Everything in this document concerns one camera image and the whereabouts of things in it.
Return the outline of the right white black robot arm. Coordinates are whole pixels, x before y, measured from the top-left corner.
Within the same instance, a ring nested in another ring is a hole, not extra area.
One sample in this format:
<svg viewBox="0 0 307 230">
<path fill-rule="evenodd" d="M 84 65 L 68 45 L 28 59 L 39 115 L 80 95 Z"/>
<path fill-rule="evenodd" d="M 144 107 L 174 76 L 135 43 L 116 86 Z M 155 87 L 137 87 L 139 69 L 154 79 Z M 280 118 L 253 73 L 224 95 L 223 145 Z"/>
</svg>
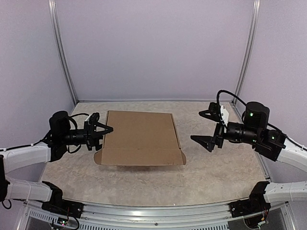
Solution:
<svg viewBox="0 0 307 230">
<path fill-rule="evenodd" d="M 190 138 L 212 152 L 215 147 L 222 148 L 225 140 L 231 143 L 250 144 L 259 155 L 271 161 L 292 165 L 307 170 L 307 149 L 289 138 L 277 128 L 268 129 L 270 110 L 258 102 L 248 102 L 245 106 L 243 122 L 228 121 L 228 111 L 217 103 L 210 103 L 208 110 L 200 116 L 215 121 L 213 136 L 192 135 Z M 279 201 L 305 201 L 307 183 L 270 183 L 258 182 L 245 202 L 248 212 L 255 213 L 263 205 Z"/>
</svg>

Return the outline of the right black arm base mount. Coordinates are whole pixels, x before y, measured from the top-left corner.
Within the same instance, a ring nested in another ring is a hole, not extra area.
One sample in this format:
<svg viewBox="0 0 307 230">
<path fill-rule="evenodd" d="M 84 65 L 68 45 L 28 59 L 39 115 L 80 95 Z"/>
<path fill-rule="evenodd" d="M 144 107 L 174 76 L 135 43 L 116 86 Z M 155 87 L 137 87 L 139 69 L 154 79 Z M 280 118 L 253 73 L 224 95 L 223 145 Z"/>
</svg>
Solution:
<svg viewBox="0 0 307 230">
<path fill-rule="evenodd" d="M 268 211 L 271 208 L 270 203 L 260 199 L 244 199 L 229 203 L 230 212 L 233 218 L 247 216 L 262 211 Z"/>
</svg>

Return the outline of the brown cardboard box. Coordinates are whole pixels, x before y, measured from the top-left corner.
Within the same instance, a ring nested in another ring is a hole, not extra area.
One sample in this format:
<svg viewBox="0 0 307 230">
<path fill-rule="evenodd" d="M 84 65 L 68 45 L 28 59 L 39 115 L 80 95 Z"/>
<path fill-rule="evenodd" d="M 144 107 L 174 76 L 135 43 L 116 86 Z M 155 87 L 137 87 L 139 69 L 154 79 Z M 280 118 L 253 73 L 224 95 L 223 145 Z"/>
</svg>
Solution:
<svg viewBox="0 0 307 230">
<path fill-rule="evenodd" d="M 103 147 L 94 154 L 97 165 L 174 166 L 185 165 L 176 124 L 171 113 L 112 111 L 106 124 Z"/>
</svg>

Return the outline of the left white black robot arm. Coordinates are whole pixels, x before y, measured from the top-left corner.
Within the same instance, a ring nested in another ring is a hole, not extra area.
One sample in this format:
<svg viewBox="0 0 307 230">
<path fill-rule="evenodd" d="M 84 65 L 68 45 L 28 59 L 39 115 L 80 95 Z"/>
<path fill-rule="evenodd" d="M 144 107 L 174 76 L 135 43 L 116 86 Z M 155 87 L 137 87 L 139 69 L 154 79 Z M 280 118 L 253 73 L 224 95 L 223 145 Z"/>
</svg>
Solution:
<svg viewBox="0 0 307 230">
<path fill-rule="evenodd" d="M 3 148 L 0 150 L 0 201 L 36 200 L 49 205 L 57 213 L 67 209 L 62 199 L 63 192 L 50 182 L 30 182 L 10 179 L 8 173 L 38 163 L 55 162 L 65 153 L 72 153 L 70 146 L 80 149 L 100 150 L 100 141 L 113 128 L 99 122 L 100 114 L 88 115 L 83 128 L 79 129 L 73 116 L 58 111 L 49 119 L 50 130 L 38 142 L 28 145 Z"/>
</svg>

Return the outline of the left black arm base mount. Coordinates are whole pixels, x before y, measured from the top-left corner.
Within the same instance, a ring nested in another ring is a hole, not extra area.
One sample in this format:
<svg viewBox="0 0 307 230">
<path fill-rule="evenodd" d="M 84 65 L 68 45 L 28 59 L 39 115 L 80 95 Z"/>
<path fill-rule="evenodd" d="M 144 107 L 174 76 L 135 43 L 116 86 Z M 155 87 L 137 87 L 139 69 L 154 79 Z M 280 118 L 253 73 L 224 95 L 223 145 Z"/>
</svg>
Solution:
<svg viewBox="0 0 307 230">
<path fill-rule="evenodd" d="M 58 204 L 52 204 L 50 201 L 43 202 L 41 208 L 51 213 L 79 219 L 83 212 L 84 204 L 63 199 Z"/>
</svg>

